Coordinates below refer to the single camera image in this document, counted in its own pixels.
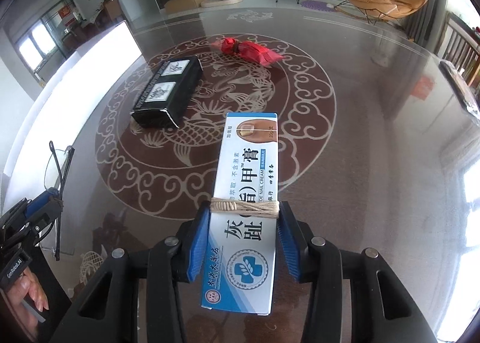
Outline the person left hand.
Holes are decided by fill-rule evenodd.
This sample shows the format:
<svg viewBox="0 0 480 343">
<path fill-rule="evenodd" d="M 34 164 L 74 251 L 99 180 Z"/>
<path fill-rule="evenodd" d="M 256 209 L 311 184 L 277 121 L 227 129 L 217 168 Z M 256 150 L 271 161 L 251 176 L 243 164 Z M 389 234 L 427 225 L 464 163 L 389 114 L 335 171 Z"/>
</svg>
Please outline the person left hand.
<svg viewBox="0 0 480 343">
<path fill-rule="evenodd" d="M 37 276 L 27 267 L 22 275 L 7 291 L 7 300 L 16 321 L 32 339 L 38 337 L 38 319 L 24 306 L 23 300 L 29 296 L 34 308 L 39 312 L 49 310 L 48 298 Z"/>
</svg>

